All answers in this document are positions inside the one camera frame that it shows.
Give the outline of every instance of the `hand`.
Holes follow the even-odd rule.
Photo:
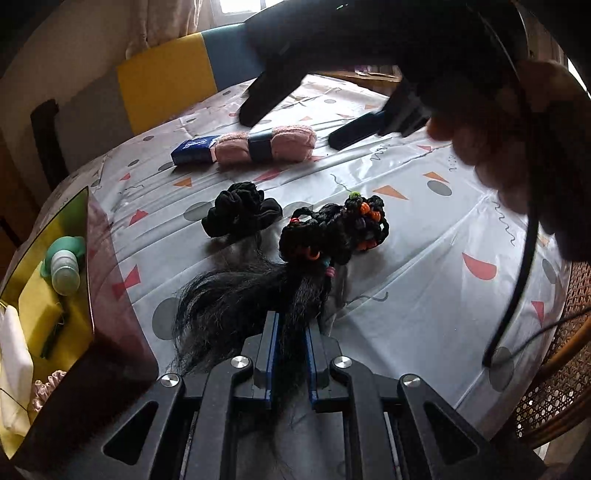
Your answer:
[[[524,61],[517,70],[532,112],[546,114],[563,152],[563,158],[543,159],[549,168],[536,169],[545,185],[538,205],[542,227],[556,233],[563,257],[591,260],[591,102],[562,65]],[[517,94],[505,87],[494,106],[481,105],[478,112],[471,121],[435,115],[427,132],[434,140],[452,140],[458,157],[475,167],[485,186],[498,190],[506,207],[527,213],[531,170]]]

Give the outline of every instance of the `orange hair bead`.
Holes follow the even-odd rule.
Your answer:
[[[310,255],[310,247],[306,248],[306,258],[308,260],[318,260],[320,258],[320,252],[316,252],[316,255]]]

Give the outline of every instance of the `yellow sponge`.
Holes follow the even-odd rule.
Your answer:
[[[29,353],[41,356],[43,345],[63,314],[60,299],[52,286],[41,278],[41,263],[18,298],[18,315]]]

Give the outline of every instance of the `patterned tablecloth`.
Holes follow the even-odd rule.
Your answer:
[[[38,228],[90,185],[108,213],[127,293],[164,372],[173,357],[170,325],[179,290],[196,274],[239,254],[236,245],[224,248],[207,237],[199,221],[221,190],[253,181],[283,206],[284,220],[264,232],[271,255],[295,208],[342,203],[349,190],[376,192],[384,198],[391,233],[382,246],[355,255],[338,270],[329,301],[330,333],[344,354],[373,372],[421,375],[485,436],[493,435],[523,395],[551,338],[535,341],[497,371],[480,365],[515,283],[525,219],[504,209],[449,144],[430,140],[424,130],[331,150],[329,132],[379,108],[385,97],[320,76],[307,77],[254,129],[313,126],[319,136],[313,161],[175,168],[170,153],[182,141],[243,128],[237,111],[247,87],[220,92],[88,164],[53,193]],[[519,315],[499,355],[557,318],[569,268],[554,238],[541,233]],[[311,415],[303,392],[293,400],[275,437],[295,478],[340,478],[342,431],[333,424],[339,421]],[[252,462],[261,450],[246,447],[244,455]],[[239,463],[248,470],[245,462]],[[281,462],[269,466],[269,476],[281,478],[281,469],[285,474],[288,468]]]

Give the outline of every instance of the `chair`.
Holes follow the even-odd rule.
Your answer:
[[[573,263],[564,314],[591,303],[591,266]],[[591,314],[556,330],[529,390],[509,421],[518,437],[535,449],[577,426],[591,414]]]
[[[55,188],[69,173],[195,103],[257,77],[262,64],[243,24],[149,48],[114,67],[64,105],[31,114],[43,169]]]

